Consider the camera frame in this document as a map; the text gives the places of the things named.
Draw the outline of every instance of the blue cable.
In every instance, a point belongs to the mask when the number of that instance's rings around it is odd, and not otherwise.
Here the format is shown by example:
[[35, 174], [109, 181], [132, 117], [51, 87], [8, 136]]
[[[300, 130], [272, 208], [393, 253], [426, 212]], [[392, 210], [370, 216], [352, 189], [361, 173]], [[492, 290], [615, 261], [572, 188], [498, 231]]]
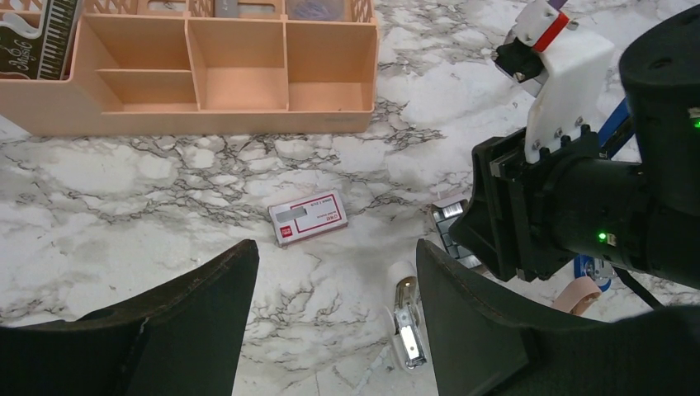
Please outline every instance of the blue cable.
[[[615, 132], [620, 129], [622, 123], [629, 117], [630, 111], [627, 109], [627, 98], [624, 98], [622, 101], [620, 101], [620, 104], [617, 105], [615, 110], [612, 111], [612, 114], [608, 117], [608, 120], [605, 121], [605, 124], [600, 127], [600, 131], [598, 132], [598, 146], [603, 147], [605, 142], [612, 138]], [[617, 154], [617, 151], [619, 151], [625, 143], [626, 142], [623, 142], [619, 145], [619, 147], [608, 153], [608, 158], [612, 158], [615, 154]], [[576, 258], [574, 258], [574, 276], [576, 278], [587, 276], [586, 264], [591, 260], [593, 260], [592, 257], [584, 254], [579, 254], [576, 256]], [[612, 282], [608, 280], [605, 285], [598, 285], [598, 287], [600, 287], [601, 291], [605, 291], [610, 288], [611, 283]]]
[[[620, 125], [629, 117], [630, 111], [627, 109], [627, 98], [624, 98], [620, 104], [617, 105], [615, 110], [612, 111], [612, 114], [608, 117], [608, 120], [605, 121], [605, 124], [600, 127], [600, 131], [598, 132], [598, 146], [603, 147], [605, 142], [613, 136], [615, 131], [620, 128]], [[617, 151], [611, 153], [609, 157], [612, 158], [615, 154], [617, 154]]]

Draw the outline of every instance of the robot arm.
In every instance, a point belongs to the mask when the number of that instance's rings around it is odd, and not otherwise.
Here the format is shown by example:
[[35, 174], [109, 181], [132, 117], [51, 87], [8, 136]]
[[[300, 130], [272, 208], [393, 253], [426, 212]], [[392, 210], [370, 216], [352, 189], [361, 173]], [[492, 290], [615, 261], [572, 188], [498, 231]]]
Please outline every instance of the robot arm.
[[474, 196], [452, 239], [503, 281], [547, 279], [582, 253], [700, 288], [700, 6], [622, 55], [642, 164], [600, 158], [584, 117], [613, 47], [582, 26], [560, 29], [560, 15], [528, 5], [496, 52], [507, 75], [542, 86], [527, 128], [474, 148]]

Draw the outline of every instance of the organizer compartment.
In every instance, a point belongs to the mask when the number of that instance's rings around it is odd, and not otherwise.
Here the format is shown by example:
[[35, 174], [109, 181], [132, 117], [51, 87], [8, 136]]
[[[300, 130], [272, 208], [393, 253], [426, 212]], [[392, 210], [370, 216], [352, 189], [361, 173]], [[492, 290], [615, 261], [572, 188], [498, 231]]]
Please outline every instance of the organizer compartment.
[[281, 22], [191, 19], [187, 39], [202, 110], [286, 110]]
[[286, 0], [286, 13], [297, 21], [370, 23], [370, 0]]
[[85, 10], [94, 14], [182, 17], [194, 0], [85, 0]]
[[196, 111], [192, 72], [101, 69], [97, 74], [123, 104], [123, 111]]
[[286, 25], [290, 111], [371, 111], [377, 30], [372, 25]]
[[117, 68], [189, 70], [185, 21], [165, 16], [83, 17]]
[[241, 19], [280, 19], [284, 14], [284, 0], [245, 0], [239, 1]]
[[194, 17], [213, 17], [214, 0], [187, 0], [187, 9]]

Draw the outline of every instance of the red band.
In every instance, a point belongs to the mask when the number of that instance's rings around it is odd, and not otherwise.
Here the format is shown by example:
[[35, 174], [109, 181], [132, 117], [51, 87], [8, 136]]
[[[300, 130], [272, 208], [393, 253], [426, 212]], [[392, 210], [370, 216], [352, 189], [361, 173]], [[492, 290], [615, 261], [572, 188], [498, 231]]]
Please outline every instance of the red band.
[[554, 23], [547, 28], [544, 34], [542, 34], [542, 37], [540, 37], [540, 40], [538, 40], [537, 43], [532, 46], [532, 49], [537, 52], [546, 50], [546, 47], [548, 47], [549, 44], [554, 41], [554, 39], [559, 35], [559, 32], [564, 30], [568, 24], [569, 17], [564, 15], [563, 12], [560, 12], [559, 16], [554, 20]]

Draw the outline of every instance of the black cable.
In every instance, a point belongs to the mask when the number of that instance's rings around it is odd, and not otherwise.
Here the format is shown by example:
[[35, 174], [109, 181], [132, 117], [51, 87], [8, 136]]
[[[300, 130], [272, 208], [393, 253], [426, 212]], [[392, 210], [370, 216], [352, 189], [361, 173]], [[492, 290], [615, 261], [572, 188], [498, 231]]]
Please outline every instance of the black cable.
[[615, 130], [612, 136], [610, 136], [600, 148], [600, 153], [604, 158], [614, 157], [615, 154], [622, 149], [622, 146], [634, 136], [635, 131], [632, 126], [632, 118], [627, 118], [620, 124], [620, 127]]
[[660, 303], [659, 300], [657, 300], [656, 297], [654, 297], [654, 295], [652, 295], [647, 289], [645, 289], [641, 283], [634, 279], [629, 272], [620, 268], [615, 268], [615, 272], [620, 278], [620, 281], [622, 281], [625, 286], [629, 287], [634, 294], [638, 295], [639, 298], [644, 300], [644, 302], [651, 308], [659, 309], [664, 307], [664, 305]]

